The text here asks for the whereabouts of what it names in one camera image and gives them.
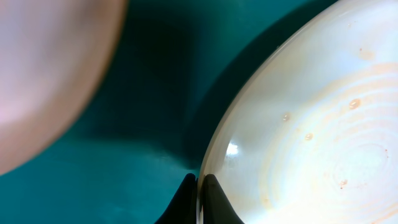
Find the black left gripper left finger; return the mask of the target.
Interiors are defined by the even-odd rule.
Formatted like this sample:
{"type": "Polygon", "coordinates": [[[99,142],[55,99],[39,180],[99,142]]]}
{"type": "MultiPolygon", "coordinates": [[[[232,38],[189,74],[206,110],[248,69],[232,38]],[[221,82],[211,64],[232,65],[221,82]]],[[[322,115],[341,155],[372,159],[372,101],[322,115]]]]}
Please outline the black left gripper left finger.
{"type": "Polygon", "coordinates": [[[155,224],[197,223],[197,178],[188,173],[155,224]]]}

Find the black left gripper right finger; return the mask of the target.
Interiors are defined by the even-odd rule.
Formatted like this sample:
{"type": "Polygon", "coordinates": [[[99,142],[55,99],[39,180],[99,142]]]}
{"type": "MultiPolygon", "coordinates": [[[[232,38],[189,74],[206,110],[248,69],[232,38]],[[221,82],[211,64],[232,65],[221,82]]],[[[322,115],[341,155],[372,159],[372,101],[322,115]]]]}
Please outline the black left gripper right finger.
{"type": "Polygon", "coordinates": [[[201,199],[204,224],[243,224],[213,174],[205,176],[201,199]]]}

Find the white plate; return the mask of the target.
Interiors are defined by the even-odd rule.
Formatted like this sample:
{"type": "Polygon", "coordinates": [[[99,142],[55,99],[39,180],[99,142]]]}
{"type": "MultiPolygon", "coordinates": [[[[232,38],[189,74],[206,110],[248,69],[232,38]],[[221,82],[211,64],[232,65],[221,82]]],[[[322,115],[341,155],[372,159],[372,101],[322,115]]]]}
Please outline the white plate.
{"type": "Polygon", "coordinates": [[[239,91],[201,165],[244,223],[397,223],[397,1],[338,1],[239,91]]]}

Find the teal plastic tray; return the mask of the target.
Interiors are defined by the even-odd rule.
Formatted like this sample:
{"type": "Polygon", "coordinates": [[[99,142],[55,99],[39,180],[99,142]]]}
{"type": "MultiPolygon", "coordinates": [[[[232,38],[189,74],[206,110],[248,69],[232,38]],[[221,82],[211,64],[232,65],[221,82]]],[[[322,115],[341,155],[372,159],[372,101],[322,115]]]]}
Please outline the teal plastic tray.
{"type": "Polygon", "coordinates": [[[239,89],[326,0],[130,1],[80,119],[1,177],[2,223],[155,223],[239,89]]]}

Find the pink plate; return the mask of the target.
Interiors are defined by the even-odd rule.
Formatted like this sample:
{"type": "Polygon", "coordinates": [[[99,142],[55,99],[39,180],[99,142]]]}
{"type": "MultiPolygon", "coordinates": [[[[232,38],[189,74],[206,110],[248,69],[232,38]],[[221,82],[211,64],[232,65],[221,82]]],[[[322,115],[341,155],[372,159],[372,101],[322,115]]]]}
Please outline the pink plate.
{"type": "Polygon", "coordinates": [[[1,173],[57,140],[111,62],[126,0],[1,0],[1,173]]]}

